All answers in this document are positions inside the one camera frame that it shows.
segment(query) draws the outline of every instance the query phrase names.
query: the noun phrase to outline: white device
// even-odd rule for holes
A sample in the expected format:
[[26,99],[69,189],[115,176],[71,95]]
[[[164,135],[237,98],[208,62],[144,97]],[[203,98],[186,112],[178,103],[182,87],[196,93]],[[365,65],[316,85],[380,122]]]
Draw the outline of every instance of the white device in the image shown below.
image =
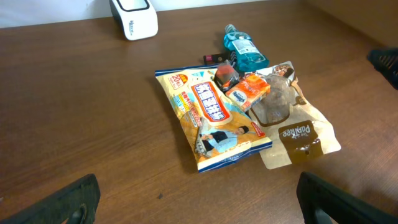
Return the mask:
[[109,3],[113,17],[128,40],[156,35],[157,16],[149,0],[109,0]]

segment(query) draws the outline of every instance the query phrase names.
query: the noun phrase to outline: mouthwash bottle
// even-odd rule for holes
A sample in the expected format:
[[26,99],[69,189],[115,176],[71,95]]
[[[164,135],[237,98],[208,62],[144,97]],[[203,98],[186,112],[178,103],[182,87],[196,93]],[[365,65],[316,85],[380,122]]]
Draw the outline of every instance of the mouthwash bottle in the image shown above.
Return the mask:
[[232,24],[225,27],[224,46],[236,52],[237,68],[241,72],[253,72],[268,66],[268,59],[254,46],[249,34],[239,32]]

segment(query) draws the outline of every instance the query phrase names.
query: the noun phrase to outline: printed logo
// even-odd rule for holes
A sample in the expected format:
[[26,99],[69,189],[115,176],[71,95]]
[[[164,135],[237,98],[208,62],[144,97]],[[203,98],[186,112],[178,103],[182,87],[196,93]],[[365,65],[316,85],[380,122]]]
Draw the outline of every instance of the printed logo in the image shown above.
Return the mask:
[[172,75],[171,77],[169,77],[169,81],[172,84],[174,90],[183,86],[187,82],[187,80],[187,76],[183,74]]
[[211,82],[193,85],[192,90],[198,99],[203,114],[209,121],[224,121],[231,116],[218,97]]
[[293,164],[323,155],[321,140],[311,121],[281,127],[278,133]]
[[253,95],[260,94],[260,90],[251,88],[251,86],[248,84],[247,80],[243,80],[243,81],[241,81],[241,83],[242,83],[244,89],[247,90],[248,92],[251,92]]
[[248,97],[240,90],[235,90],[229,95],[239,106],[242,106]]
[[134,21],[130,21],[129,22],[129,30],[130,30],[130,35],[132,35],[132,33],[134,32]]

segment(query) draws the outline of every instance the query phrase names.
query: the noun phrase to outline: orange package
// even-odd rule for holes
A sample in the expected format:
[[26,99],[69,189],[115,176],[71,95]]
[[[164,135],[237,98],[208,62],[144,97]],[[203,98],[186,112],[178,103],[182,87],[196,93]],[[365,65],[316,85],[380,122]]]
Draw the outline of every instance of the orange package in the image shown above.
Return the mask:
[[255,74],[249,74],[236,86],[226,92],[226,96],[246,112],[269,93],[271,86]]

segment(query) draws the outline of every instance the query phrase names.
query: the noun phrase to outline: wooden desk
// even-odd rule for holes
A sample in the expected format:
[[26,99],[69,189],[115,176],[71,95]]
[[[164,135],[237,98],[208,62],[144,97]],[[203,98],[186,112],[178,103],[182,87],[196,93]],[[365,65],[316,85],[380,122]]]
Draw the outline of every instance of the wooden desk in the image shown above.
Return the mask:
[[[94,173],[96,223],[303,223],[304,170],[398,215],[398,91],[366,61],[377,43],[295,1],[158,16],[159,33],[135,42],[112,18],[0,29],[0,219]],[[254,155],[197,173],[154,70],[201,64],[229,23],[271,64],[293,62],[340,152],[275,170]]]

